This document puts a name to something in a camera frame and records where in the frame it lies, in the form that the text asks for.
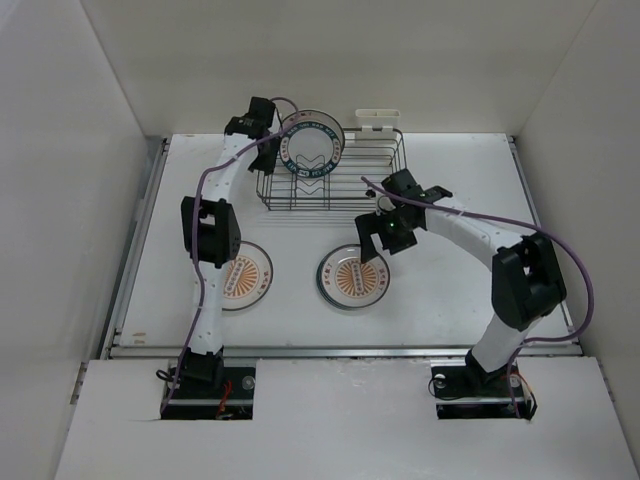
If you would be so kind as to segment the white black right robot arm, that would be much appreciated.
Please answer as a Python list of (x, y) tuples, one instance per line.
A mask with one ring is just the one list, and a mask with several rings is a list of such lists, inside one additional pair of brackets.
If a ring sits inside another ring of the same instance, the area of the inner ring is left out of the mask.
[(415, 246), (415, 232), (422, 229), (450, 241), (490, 271), (493, 316), (468, 351), (463, 369), (465, 386), (487, 393), (529, 332), (567, 296), (552, 241), (540, 232), (512, 231), (510, 219), (466, 211), (451, 191), (423, 189), (406, 169), (386, 177), (381, 193), (389, 206), (355, 219), (362, 262), (377, 258), (381, 249), (394, 255)]

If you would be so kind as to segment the orange sunburst plate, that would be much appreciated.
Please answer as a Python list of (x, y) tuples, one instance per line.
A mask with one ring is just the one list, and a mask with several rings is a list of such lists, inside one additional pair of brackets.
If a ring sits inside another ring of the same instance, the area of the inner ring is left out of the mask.
[(227, 269), (222, 310), (237, 312), (260, 302), (271, 287), (273, 275), (268, 253), (256, 243), (242, 241)]
[(327, 253), (316, 269), (316, 286), (331, 306), (361, 310), (378, 303), (391, 279), (388, 263), (380, 256), (363, 263), (357, 244), (339, 246)]

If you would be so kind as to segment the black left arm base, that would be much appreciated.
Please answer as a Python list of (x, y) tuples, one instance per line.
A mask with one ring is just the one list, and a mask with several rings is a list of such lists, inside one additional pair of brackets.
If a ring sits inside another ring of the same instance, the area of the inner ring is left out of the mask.
[(253, 418), (256, 366), (228, 366), (219, 386), (179, 380), (166, 407), (160, 406), (162, 420), (236, 421)]

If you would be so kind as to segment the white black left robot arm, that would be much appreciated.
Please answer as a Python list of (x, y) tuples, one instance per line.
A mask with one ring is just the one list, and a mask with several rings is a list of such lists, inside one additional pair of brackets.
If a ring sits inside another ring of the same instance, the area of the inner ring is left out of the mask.
[(233, 196), (245, 171), (263, 157), (275, 158), (273, 144), (281, 136), (277, 124), (275, 100), (253, 97), (248, 111), (226, 125), (220, 157), (200, 174), (195, 194), (182, 200), (184, 243), (196, 276), (197, 303), (168, 397), (183, 386), (205, 397), (223, 387), (224, 282), (241, 244)]

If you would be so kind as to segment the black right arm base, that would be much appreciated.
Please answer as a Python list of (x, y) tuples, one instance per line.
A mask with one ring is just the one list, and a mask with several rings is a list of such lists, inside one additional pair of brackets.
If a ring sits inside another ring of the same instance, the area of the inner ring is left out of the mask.
[(514, 366), (502, 369), (484, 384), (476, 384), (464, 365), (434, 365), (428, 383), (439, 420), (522, 419), (531, 421), (538, 402)]

